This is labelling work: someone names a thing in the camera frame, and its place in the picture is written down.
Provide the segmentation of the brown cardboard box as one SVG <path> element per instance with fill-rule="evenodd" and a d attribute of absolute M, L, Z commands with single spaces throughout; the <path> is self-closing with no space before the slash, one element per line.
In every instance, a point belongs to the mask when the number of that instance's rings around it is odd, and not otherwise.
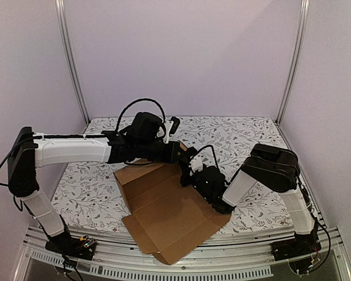
<path fill-rule="evenodd" d="M 178 164 L 126 166 L 115 172 L 130 211 L 122 221 L 144 254 L 172 265 L 225 226 L 220 214 L 192 187 L 180 184 Z"/>

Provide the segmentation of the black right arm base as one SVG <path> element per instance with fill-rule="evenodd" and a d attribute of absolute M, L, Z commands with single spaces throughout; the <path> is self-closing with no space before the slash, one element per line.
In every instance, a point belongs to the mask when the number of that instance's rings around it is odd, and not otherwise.
<path fill-rule="evenodd" d="M 296 258 L 320 250 L 321 244 L 317 232 L 306 235 L 295 234 L 294 238 L 271 244 L 271 254 L 275 261 Z"/>

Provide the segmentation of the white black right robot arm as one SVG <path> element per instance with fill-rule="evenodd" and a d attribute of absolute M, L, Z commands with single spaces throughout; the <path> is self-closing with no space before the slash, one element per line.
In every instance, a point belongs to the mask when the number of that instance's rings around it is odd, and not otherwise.
<path fill-rule="evenodd" d="M 295 255 L 303 255 L 314 244 L 316 218 L 307 190 L 300 180 L 298 156 L 291 150 L 256 144 L 249 157 L 238 168 L 230 181 L 219 166 L 207 166 L 194 147 L 179 153 L 182 170 L 181 185 L 191 185 L 220 214 L 229 214 L 256 184 L 260 183 L 279 194 L 299 235 L 291 242 Z"/>

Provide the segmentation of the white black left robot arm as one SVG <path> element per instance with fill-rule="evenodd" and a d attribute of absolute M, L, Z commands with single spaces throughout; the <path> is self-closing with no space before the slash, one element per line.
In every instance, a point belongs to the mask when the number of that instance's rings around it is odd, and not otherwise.
<path fill-rule="evenodd" d="M 146 159 L 150 163 L 174 163 L 179 142 L 171 141 L 180 120 L 163 120 L 149 112 L 139 112 L 126 128 L 103 131 L 99 135 L 45 135 L 23 127 L 2 161 L 7 165 L 5 187 L 21 199 L 31 215 L 52 237 L 53 245 L 63 254 L 75 249 L 68 228 L 47 196 L 40 191 L 36 169 L 60 163 L 125 163 Z"/>

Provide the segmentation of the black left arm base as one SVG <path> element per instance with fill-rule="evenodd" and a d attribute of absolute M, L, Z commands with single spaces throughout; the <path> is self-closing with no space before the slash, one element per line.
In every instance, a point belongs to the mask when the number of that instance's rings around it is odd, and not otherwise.
<path fill-rule="evenodd" d="M 47 237 L 45 248 L 48 251 L 60 253 L 62 255 L 91 261 L 95 254 L 97 240 L 84 235 L 74 238 L 70 235 L 69 230 L 51 237 L 46 231 L 43 231 Z"/>

